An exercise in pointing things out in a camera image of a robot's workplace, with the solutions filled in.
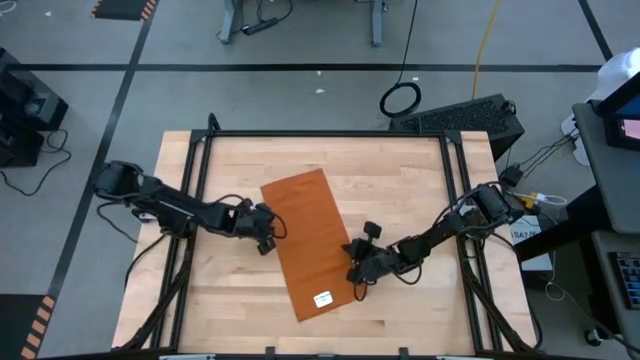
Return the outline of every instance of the wooden tabletop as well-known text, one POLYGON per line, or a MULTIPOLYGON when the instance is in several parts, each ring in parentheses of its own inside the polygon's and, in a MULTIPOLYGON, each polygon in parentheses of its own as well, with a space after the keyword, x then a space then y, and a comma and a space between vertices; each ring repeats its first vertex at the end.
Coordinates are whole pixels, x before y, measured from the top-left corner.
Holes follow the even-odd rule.
MULTIPOLYGON (((176 188, 188 140, 189 132, 166 132, 160 149, 155 176, 176 188)), ((463 140, 472 185, 496 180, 487 135, 463 133, 463 140)), ((457 177, 455 150, 450 149, 457 177)), ((429 138, 216 138, 204 200, 237 193, 257 203, 262 200, 261 185, 316 168, 324 170, 352 238, 363 236, 363 224, 370 220, 382 226, 376 242, 384 246, 424 232, 448 205, 439 143, 429 138)), ((196 176, 194 171, 192 184, 196 176)), ((506 226, 498 233, 511 239, 506 226)), ((137 253, 158 235, 157 225, 143 225, 137 253)), ((265 347, 275 346, 282 354, 393 355, 399 347, 408 347, 412 355, 473 354, 454 239, 433 250, 417 285, 387 276, 369 289, 365 301, 301 323, 275 251, 263 257, 253 240, 205 231, 198 232, 196 243, 181 352, 264 353, 265 347)), ((114 346, 129 340, 156 305, 167 249, 165 241, 131 273, 114 346)), ((535 334, 515 255, 492 240, 485 253, 496 305, 533 345, 535 334)), ((486 316, 477 303, 484 343, 491 348, 486 316)), ((173 309, 167 319, 163 344, 168 344, 173 309)))

